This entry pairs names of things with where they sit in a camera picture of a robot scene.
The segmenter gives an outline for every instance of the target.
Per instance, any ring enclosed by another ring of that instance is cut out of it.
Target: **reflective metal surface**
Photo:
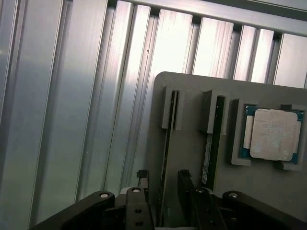
[[[255,45],[249,69],[249,81],[265,83],[268,75],[274,31],[260,29],[256,33]]]
[[[107,186],[107,180],[105,181],[107,161],[113,157],[109,153],[132,14],[132,4],[123,1],[117,2],[107,57],[105,60],[101,60],[106,64],[103,72],[99,73],[103,75],[103,81],[100,86],[99,106],[94,124],[95,134],[93,139],[89,140],[92,141],[93,146],[92,152],[89,153],[91,160],[84,196]]]
[[[244,25],[236,59],[234,80],[247,81],[256,37],[256,28]]]
[[[104,161],[104,163],[100,164],[101,171],[93,171],[92,176],[91,169],[96,169],[95,167],[91,167],[92,163],[95,163],[97,159],[92,160],[91,154],[94,152],[97,148],[96,144],[99,140],[95,139],[96,133],[97,133],[97,125],[96,120],[99,118],[98,116],[98,108],[100,105],[100,94],[101,94],[101,86],[103,84],[104,80],[104,71],[106,66],[106,60],[108,56],[108,44],[111,41],[111,35],[112,35],[112,25],[114,21],[116,8],[108,7],[106,10],[106,18],[104,22],[104,28],[103,28],[103,35],[102,35],[102,44],[101,44],[101,50],[100,50],[100,57],[99,57],[99,65],[97,70],[97,75],[94,83],[93,93],[92,93],[92,100],[91,100],[91,106],[90,106],[90,113],[89,113],[89,119],[87,124],[87,132],[86,132],[86,138],[84,143],[84,150],[83,150],[83,161],[81,166],[81,172],[80,172],[80,181],[79,181],[79,188],[78,188],[78,197],[77,199],[83,199],[85,196],[85,193],[87,193],[88,190],[92,190],[97,187],[103,187],[104,186],[104,180],[105,180],[105,173],[106,173],[106,167],[107,167],[107,159],[108,154],[105,154],[103,157],[101,157],[101,160]],[[91,178],[93,176],[100,177],[99,181],[97,180],[93,181]]]
[[[96,75],[106,0],[72,2],[67,44],[62,48],[46,145],[36,222],[73,204],[79,180],[89,105]]]
[[[189,31],[192,15],[161,10],[157,34],[155,38],[153,59],[145,85],[146,98],[141,117],[141,126],[136,148],[136,156],[132,170],[132,180],[136,172],[144,165],[144,153],[146,151],[147,130],[149,125],[150,107],[154,79],[162,71],[183,72],[185,70],[184,60],[187,49]]]
[[[307,36],[307,22],[200,0],[129,0],[134,4],[191,13],[284,33]]]
[[[297,8],[307,11],[307,2],[305,0],[252,0],[252,1],[260,1],[269,4],[276,4],[279,6],[286,6],[290,8]]]
[[[5,86],[9,74],[18,0],[0,1],[0,120]]]
[[[127,142],[133,107],[135,105],[134,100],[137,85],[138,81],[141,81],[143,78],[143,76],[140,76],[140,69],[149,13],[150,8],[147,6],[135,6],[134,8],[130,43],[127,50],[110,157],[108,161],[106,187],[112,187],[114,182],[120,182],[123,186],[130,183],[129,172],[132,170],[134,154],[132,154],[132,152],[127,154]]]
[[[275,72],[275,85],[304,88],[307,74],[307,38],[284,34]]]
[[[193,74],[225,78],[232,23],[202,18]]]
[[[27,3],[23,23],[27,29],[22,34],[11,122],[2,153],[6,158],[0,222],[7,229],[28,227],[61,7],[61,0]]]
[[[306,85],[307,38],[290,34],[307,22],[200,0],[18,2],[0,4],[0,229],[135,185],[161,71]]]

